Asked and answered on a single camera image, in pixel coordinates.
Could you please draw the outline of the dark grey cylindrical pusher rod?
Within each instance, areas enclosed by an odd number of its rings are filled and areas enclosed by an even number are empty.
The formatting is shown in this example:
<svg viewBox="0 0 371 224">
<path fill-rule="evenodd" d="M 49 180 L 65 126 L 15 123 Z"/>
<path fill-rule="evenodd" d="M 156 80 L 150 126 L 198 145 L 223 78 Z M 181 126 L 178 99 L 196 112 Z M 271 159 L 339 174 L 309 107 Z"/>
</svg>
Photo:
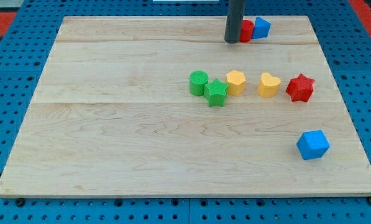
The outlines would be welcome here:
<svg viewBox="0 0 371 224">
<path fill-rule="evenodd" d="M 225 42 L 235 44 L 239 41 L 246 0 L 230 0 L 226 18 Z"/>
</svg>

